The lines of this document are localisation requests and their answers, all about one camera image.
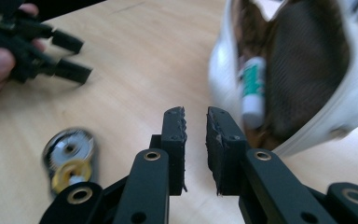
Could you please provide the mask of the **correction tape dispenser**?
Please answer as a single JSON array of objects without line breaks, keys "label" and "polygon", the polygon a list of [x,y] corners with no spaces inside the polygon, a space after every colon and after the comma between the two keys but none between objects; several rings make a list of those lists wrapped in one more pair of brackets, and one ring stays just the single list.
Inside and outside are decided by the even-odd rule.
[{"label": "correction tape dispenser", "polygon": [[96,152],[95,138],[88,130],[69,128],[55,134],[42,152],[51,194],[56,196],[76,183],[92,181]]}]

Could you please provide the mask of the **white pencil case brown lining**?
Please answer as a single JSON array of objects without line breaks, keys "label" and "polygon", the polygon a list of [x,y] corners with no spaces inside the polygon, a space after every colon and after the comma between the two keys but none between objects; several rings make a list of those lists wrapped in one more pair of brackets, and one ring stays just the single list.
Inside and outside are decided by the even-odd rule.
[{"label": "white pencil case brown lining", "polygon": [[[243,68],[254,61],[265,102],[246,118]],[[271,19],[255,0],[227,0],[209,87],[252,147],[288,157],[339,138],[358,128],[358,28],[341,0],[284,0]]]}]

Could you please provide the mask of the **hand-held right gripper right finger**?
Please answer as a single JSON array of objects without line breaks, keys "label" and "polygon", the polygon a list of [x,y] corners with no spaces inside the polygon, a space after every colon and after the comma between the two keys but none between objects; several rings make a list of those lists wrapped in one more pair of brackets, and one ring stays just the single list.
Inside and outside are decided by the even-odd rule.
[{"label": "hand-held right gripper right finger", "polygon": [[241,159],[247,149],[246,137],[224,109],[210,106],[207,113],[206,147],[208,167],[218,195],[241,193]]}]

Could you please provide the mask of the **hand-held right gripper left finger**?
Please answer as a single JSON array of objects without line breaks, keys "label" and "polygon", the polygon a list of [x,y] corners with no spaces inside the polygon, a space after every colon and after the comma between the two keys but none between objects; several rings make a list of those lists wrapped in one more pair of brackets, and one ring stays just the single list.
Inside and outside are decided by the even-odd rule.
[{"label": "hand-held right gripper left finger", "polygon": [[185,186],[186,154],[185,109],[177,106],[168,109],[163,116],[161,148],[169,155],[170,194],[179,196]]}]

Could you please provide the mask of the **white and green glue stick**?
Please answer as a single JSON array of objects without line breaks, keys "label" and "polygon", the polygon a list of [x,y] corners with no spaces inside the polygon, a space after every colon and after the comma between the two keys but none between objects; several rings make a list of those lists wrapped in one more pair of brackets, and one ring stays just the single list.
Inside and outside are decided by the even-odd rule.
[{"label": "white and green glue stick", "polygon": [[265,120],[266,61],[254,57],[246,61],[240,72],[242,83],[241,115],[248,129],[261,127]]}]

